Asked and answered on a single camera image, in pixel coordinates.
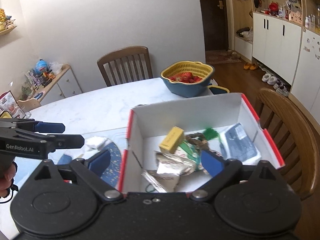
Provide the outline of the person's left hand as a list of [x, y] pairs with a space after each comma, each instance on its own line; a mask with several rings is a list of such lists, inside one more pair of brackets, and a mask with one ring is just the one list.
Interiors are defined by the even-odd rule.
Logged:
[[6, 198], [9, 195], [9, 189], [12, 185], [13, 178], [17, 172], [17, 165], [13, 162], [10, 167], [3, 172], [3, 177], [0, 180], [0, 197]]

